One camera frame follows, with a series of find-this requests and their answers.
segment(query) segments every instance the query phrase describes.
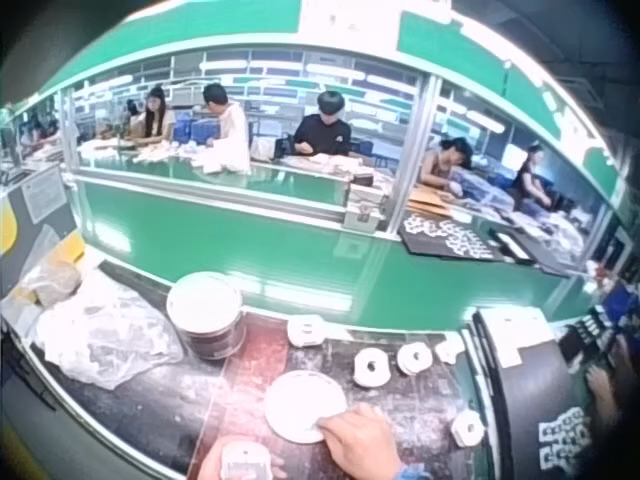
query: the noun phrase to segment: metal frame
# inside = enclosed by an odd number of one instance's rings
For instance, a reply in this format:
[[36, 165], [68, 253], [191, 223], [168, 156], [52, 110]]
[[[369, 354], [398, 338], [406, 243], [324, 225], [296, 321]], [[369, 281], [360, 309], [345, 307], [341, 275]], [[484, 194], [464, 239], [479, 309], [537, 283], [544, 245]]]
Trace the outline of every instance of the metal frame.
[[411, 112], [411, 120], [400, 157], [400, 167], [396, 172], [396, 181], [387, 204], [387, 211], [390, 212], [387, 225], [389, 235], [395, 235], [398, 231], [411, 189], [422, 165], [438, 105], [436, 99], [440, 95], [441, 87], [442, 78], [435, 75], [429, 76], [426, 82], [423, 76], [418, 82], [418, 103], [414, 104]]

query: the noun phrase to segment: sticker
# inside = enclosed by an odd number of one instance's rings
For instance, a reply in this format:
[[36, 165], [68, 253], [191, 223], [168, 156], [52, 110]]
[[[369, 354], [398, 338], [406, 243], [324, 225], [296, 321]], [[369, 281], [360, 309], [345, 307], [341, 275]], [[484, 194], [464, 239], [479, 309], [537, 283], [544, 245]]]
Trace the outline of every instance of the sticker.
[[62, 178], [56, 168], [28, 179], [22, 185], [22, 195], [33, 224], [40, 223], [67, 203]]

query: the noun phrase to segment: yellow object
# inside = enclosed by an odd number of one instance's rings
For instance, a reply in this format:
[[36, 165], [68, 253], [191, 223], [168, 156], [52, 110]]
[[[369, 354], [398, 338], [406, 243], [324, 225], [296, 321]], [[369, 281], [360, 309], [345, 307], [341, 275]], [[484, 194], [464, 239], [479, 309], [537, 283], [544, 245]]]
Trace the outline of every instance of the yellow object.
[[0, 207], [0, 255], [13, 247], [17, 236], [18, 222], [13, 208], [11, 208], [9, 197], [5, 196]]

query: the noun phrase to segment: plastic bag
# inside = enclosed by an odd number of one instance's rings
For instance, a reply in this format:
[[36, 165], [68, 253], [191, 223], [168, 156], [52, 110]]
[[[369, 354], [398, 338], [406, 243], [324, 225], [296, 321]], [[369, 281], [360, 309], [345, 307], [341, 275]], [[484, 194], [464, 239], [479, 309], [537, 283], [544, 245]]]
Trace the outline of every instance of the plastic bag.
[[100, 270], [90, 271], [74, 296], [42, 313], [35, 341], [68, 377], [108, 390], [183, 358], [169, 321]]
[[507, 192], [494, 187], [475, 173], [464, 168], [453, 167], [449, 180], [460, 184], [465, 196], [471, 197], [482, 205], [488, 205], [500, 210], [512, 211], [515, 201]]

